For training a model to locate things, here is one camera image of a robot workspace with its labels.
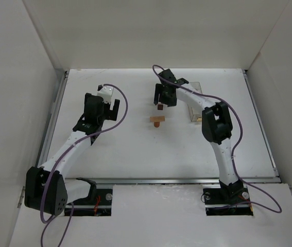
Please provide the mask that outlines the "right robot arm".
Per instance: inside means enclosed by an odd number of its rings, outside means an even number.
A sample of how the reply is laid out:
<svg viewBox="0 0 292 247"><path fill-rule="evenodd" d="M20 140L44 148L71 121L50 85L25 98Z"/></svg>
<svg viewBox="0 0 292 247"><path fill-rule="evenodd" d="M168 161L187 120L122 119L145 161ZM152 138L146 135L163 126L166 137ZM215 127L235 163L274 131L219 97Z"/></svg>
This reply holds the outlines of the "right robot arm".
<svg viewBox="0 0 292 247"><path fill-rule="evenodd" d="M177 79L170 69L159 68L162 71L155 73L160 83L155 87L154 104L174 107L180 100L201 114L201 132L213 148L219 169L217 204L236 203L243 193L244 184L234 164L230 105L217 96L204 95L195 90L184 78Z"/></svg>

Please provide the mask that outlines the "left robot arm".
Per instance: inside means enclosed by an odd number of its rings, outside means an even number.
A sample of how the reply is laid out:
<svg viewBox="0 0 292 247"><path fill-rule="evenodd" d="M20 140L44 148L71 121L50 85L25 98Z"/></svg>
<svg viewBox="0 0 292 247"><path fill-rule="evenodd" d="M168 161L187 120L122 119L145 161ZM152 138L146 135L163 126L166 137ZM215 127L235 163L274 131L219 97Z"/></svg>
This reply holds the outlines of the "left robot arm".
<svg viewBox="0 0 292 247"><path fill-rule="evenodd" d="M117 120L120 100L110 100L111 96L103 93L85 95L83 113L64 145L40 167L31 167L27 171L26 207L58 216L70 203L95 200L96 182L85 178L67 182L66 176L78 158L103 132L104 122Z"/></svg>

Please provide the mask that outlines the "clear plastic box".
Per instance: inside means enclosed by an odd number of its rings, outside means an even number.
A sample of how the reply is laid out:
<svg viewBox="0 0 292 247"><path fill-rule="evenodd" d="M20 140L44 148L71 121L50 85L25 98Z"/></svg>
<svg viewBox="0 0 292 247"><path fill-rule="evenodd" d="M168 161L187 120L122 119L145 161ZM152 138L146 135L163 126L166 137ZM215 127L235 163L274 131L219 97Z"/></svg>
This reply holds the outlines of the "clear plastic box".
<svg viewBox="0 0 292 247"><path fill-rule="evenodd" d="M199 82L190 82L187 88L190 89L191 91L196 91L202 94L202 89ZM202 109L200 108L200 105L199 105L199 97L195 94L192 94L191 92L187 92L186 95L187 95L187 105L188 105L188 110L190 114L190 120L192 122L202 121L202 116L201 116Z"/></svg>

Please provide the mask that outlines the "light engraved wood block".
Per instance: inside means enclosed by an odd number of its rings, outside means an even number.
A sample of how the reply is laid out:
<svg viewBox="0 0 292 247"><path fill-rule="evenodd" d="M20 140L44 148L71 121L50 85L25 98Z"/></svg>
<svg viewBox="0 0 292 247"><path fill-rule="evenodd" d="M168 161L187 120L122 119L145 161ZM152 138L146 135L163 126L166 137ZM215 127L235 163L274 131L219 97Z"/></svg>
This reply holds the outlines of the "light engraved wood block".
<svg viewBox="0 0 292 247"><path fill-rule="evenodd" d="M150 122L163 122L165 121L165 116L150 116Z"/></svg>

